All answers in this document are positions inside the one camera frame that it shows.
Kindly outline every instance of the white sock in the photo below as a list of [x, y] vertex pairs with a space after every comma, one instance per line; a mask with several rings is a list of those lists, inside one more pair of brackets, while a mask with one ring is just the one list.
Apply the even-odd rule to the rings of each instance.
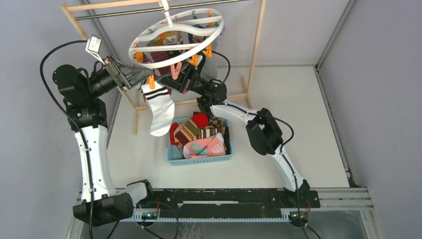
[[170, 130], [174, 118], [174, 102], [170, 98], [168, 89], [157, 82], [155, 82], [154, 90], [149, 88], [149, 84], [141, 87], [153, 116], [149, 132], [153, 136], [163, 136]]

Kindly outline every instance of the pink sock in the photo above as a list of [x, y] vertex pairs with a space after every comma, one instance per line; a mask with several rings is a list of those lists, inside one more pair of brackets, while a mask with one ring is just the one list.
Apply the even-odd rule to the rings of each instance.
[[221, 133], [209, 138], [191, 141], [183, 147], [183, 156], [185, 158], [203, 158], [219, 155], [225, 155], [224, 138]]

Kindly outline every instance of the white table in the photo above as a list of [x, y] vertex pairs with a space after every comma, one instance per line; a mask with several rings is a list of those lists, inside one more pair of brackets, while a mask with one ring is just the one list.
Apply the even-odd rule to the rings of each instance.
[[[240, 76], [248, 68], [232, 68], [229, 94], [242, 93]], [[223, 79], [226, 68], [219, 69]], [[173, 93], [174, 100], [188, 100], [195, 93]], [[292, 125], [295, 137], [286, 145], [297, 170], [311, 187], [349, 187], [337, 144], [312, 67], [257, 68], [252, 89], [254, 109], [267, 108], [273, 116]], [[237, 104], [246, 106], [246, 102]], [[189, 117], [197, 107], [176, 107], [175, 117]], [[108, 161], [115, 187], [148, 179], [154, 188], [282, 188], [284, 182], [270, 158], [256, 153], [244, 127], [230, 127], [235, 154], [230, 161], [172, 166], [165, 159], [167, 136], [149, 134], [152, 113], [139, 115], [138, 136], [132, 133], [133, 109], [120, 101], [108, 145]], [[283, 138], [290, 136], [280, 124]]]

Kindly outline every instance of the wooden rack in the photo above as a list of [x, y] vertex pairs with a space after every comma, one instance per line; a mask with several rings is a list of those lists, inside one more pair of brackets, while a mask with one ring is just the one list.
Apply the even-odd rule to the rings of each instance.
[[[195, 6], [195, 5], [208, 5], [208, 4], [239, 2], [239, 1], [245, 1], [245, 0], [220, 0], [220, 1], [216, 1], [216, 2], [202, 2], [202, 3], [198, 3], [198, 4], [193, 3], [193, 4], [187, 4], [184, 7], [192, 7], [192, 6]], [[250, 94], [251, 94], [251, 90], [252, 90], [253, 76], [254, 76], [254, 73], [255, 73], [255, 64], [256, 64], [256, 58], [257, 58], [257, 55], [258, 55], [259, 39], [261, 37], [261, 28], [262, 28], [262, 22], [263, 22], [263, 18], [264, 18], [266, 1], [267, 0], [260, 0], [260, 9], [259, 9], [256, 32], [255, 32], [255, 40], [254, 40], [254, 45], [253, 45], [252, 62], [251, 62], [251, 67], [250, 67], [250, 71], [249, 71], [248, 84], [246, 84], [245, 78], [243, 76], [241, 77], [241, 82], [242, 82], [243, 88], [245, 90], [245, 93], [227, 96], [227, 98], [229, 100], [243, 100], [243, 99], [245, 99], [247, 101], [248, 107], [250, 109], [252, 109]], [[62, 4], [61, 8], [62, 8], [62, 11], [67, 16], [67, 18], [69, 19], [70, 23], [73, 25], [73, 27], [76, 29], [76, 31], [81, 35], [82, 39], [88, 40], [89, 35], [87, 34], [87, 31], [84, 29], [84, 27], [81, 25], [79, 20], [100, 18], [100, 17], [113, 16], [113, 15], [125, 15], [125, 14], [142, 13], [142, 12], [148, 12], [148, 11], [157, 11], [157, 10], [160, 10], [160, 8], [145, 9], [145, 11], [137, 10], [137, 11], [127, 11], [127, 12], [116, 12], [116, 13], [113, 13], [112, 15], [111, 14], [109, 14], [109, 15], [100, 14], [100, 15], [87, 16], [87, 17], [75, 17], [74, 12], [108, 8], [108, 7], [119, 7], [119, 6], [145, 4], [145, 3], [152, 3], [152, 2], [159, 2], [159, 0], [124, 0], [124, 1], [105, 2], [105, 3], [96, 3], [96, 4], [85, 4], [85, 5], [77, 5], [77, 6], [69, 6], [66, 2], [64, 2]], [[126, 91], [121, 90], [119, 87], [117, 87], [117, 89], [120, 91], [120, 93], [123, 95], [123, 97], [127, 100], [127, 102], [133, 107], [133, 110], [135, 112], [134, 124], [133, 124], [133, 133], [135, 135], [137, 135], [138, 134], [139, 113], [141, 113], [142, 111], [149, 110], [149, 107], [138, 105], [139, 104], [139, 91], [138, 90], [135, 91], [135, 102], [133, 102]], [[176, 106], [191, 106], [191, 105], [196, 105], [196, 104], [197, 104], [196, 100], [175, 102]]]

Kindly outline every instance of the laundry basket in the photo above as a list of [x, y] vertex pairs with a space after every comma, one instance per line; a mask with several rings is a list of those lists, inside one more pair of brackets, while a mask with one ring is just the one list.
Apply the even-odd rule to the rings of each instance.
[[[184, 121], [188, 120], [189, 118], [178, 118], [173, 119], [173, 123], [183, 123]], [[226, 127], [230, 126], [230, 122], [226, 119], [221, 119]], [[196, 164], [196, 163], [210, 163], [210, 162], [218, 162], [218, 161], [227, 161], [231, 160], [232, 155], [234, 154], [234, 145], [233, 141], [230, 139], [230, 154], [221, 155], [221, 156], [211, 156], [211, 157], [204, 157], [204, 158], [195, 158], [195, 159], [181, 159], [182, 153], [180, 152], [179, 148], [175, 145], [170, 143], [170, 135], [168, 136], [168, 144], [166, 148], [166, 160], [171, 163], [173, 166], [178, 165], [187, 165], [187, 164]]]

